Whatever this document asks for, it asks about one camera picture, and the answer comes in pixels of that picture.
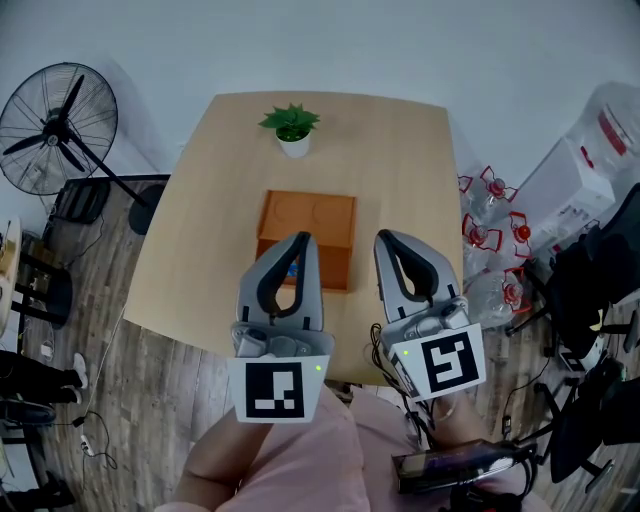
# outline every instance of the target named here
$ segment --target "black fan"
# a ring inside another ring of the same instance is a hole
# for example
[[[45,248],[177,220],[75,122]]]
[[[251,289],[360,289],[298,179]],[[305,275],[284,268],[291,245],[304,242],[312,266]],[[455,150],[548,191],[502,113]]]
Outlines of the black fan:
[[[0,116],[0,167],[18,189],[57,194],[68,179],[103,170],[134,199],[129,225],[146,234],[163,185],[136,194],[109,169],[107,156],[118,126],[116,99],[107,81],[82,64],[54,64],[31,75]]]

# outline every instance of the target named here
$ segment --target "white wall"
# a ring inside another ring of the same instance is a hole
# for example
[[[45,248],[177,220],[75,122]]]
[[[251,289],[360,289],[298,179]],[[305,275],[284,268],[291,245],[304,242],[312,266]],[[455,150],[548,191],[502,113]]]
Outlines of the white wall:
[[[470,142],[460,171],[476,154],[519,185],[598,83],[640,85],[639,49],[635,0],[10,0],[0,105],[38,68],[108,54],[171,162],[216,92],[400,97],[449,108]],[[2,181],[6,209],[42,223]]]

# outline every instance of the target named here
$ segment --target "potted plant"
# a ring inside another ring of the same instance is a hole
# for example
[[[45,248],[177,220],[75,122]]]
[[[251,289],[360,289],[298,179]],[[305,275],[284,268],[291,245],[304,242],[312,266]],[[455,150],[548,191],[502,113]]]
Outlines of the potted plant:
[[[265,116],[267,118],[258,124],[276,130],[276,137],[287,155],[300,158],[307,154],[311,130],[315,129],[319,116],[304,110],[302,103],[298,106],[289,103],[287,109],[273,107],[273,112]]]

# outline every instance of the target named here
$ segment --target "wooden floor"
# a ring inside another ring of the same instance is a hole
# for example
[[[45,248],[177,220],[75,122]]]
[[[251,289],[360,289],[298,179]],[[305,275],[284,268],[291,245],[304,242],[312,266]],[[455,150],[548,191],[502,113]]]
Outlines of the wooden floor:
[[[149,184],[135,183],[134,188]],[[73,313],[67,325],[55,333],[51,364],[70,367],[73,353],[83,353],[89,367],[90,389],[124,307],[143,242],[128,227],[130,203],[124,193],[112,187],[104,210],[102,237],[70,270],[75,293]],[[56,221],[51,247],[59,260],[71,261],[95,240],[100,224],[100,219],[90,226]],[[634,307],[635,304],[615,311],[611,318],[627,318]],[[368,336],[368,331],[369,326],[363,326],[363,335]],[[48,333],[44,322],[31,320],[25,334],[26,355],[40,360],[40,343]],[[500,419],[509,391],[525,384],[544,366],[541,347],[548,335],[544,321],[510,340],[497,333],[485,334],[487,382],[473,395],[494,439],[501,438]],[[612,338],[613,351],[629,366],[632,377],[640,375],[637,355],[626,356],[617,347],[616,338]],[[540,381],[553,388],[566,375],[569,374],[556,361],[551,361]],[[193,442],[232,407],[227,381],[221,358],[123,320],[91,405],[106,421],[110,452],[119,468],[108,469],[102,458],[86,459],[82,490],[81,432],[71,426],[55,426],[43,433],[50,468],[70,484],[77,497],[78,504],[73,509],[146,511],[169,499]],[[390,389],[373,392],[393,396]],[[89,393],[84,392],[85,404],[88,398]],[[58,406],[58,422],[71,422],[84,413],[84,407]],[[547,421],[532,386],[513,395],[507,412],[513,418],[514,435],[523,436]],[[84,433],[96,449],[104,449],[107,439],[95,417],[88,420]],[[581,470],[561,485],[554,485],[545,468],[541,468],[536,490],[555,511],[622,510],[629,495],[619,490],[640,484],[640,445],[601,448],[596,462],[602,464],[610,458],[616,461],[614,474],[599,493],[585,495],[589,476]]]

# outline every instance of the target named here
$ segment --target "black chair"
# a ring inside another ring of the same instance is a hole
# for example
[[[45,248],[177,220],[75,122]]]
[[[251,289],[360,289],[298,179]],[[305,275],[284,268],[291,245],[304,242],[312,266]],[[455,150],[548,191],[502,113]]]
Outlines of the black chair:
[[[598,334],[624,332],[631,325],[602,326],[611,304],[640,288],[640,184],[627,194],[620,209],[604,227],[594,226],[551,261],[553,274],[546,284],[527,262],[524,274],[544,299],[544,307],[518,326],[506,330],[507,336],[519,332],[531,322],[551,317],[551,347],[545,356],[557,351],[557,336],[577,359],[585,357]],[[637,344],[636,338],[627,346]]]
[[[640,379],[622,382],[622,368],[618,361],[605,355],[582,384],[578,384],[578,379],[565,379],[560,387],[569,385],[571,391],[562,410],[545,384],[534,386],[536,393],[544,394],[552,420],[537,432],[515,442],[525,444],[551,432],[544,455],[538,456],[536,462],[542,465],[551,458],[553,483],[561,482],[582,468],[593,475],[585,489],[589,492],[613,469],[612,460],[602,467],[589,461],[602,443],[640,442],[639,414],[633,406],[640,399]]]

